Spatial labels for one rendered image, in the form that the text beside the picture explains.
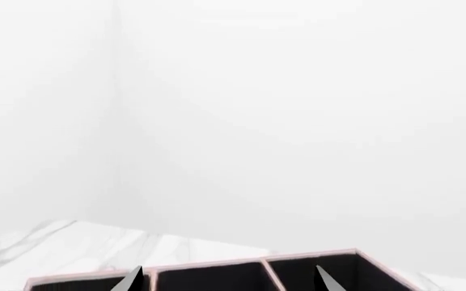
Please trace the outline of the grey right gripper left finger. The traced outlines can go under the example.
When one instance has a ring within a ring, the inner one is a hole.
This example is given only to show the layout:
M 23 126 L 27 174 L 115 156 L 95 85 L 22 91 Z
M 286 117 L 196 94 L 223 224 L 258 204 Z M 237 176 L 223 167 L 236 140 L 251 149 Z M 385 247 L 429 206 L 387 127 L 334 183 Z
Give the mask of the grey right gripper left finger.
M 137 266 L 133 271 L 120 280 L 110 291 L 142 291 L 143 269 Z

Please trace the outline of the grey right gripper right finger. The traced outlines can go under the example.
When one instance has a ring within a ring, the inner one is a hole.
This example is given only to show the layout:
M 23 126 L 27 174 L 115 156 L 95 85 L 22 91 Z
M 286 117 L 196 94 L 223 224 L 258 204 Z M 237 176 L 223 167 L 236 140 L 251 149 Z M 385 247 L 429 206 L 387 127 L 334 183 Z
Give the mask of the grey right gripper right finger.
M 316 291 L 343 291 L 337 283 L 321 266 L 316 266 Z

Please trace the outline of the pink caddy with black lining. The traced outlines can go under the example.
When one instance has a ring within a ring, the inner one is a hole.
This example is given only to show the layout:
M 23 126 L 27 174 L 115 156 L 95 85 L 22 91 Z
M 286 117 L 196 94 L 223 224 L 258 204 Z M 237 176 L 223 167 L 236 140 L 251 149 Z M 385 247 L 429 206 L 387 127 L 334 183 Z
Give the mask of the pink caddy with black lining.
M 316 266 L 343 291 L 416 291 L 418 286 L 358 249 L 142 267 L 142 291 L 316 291 Z M 42 276 L 23 291 L 110 291 L 131 270 Z

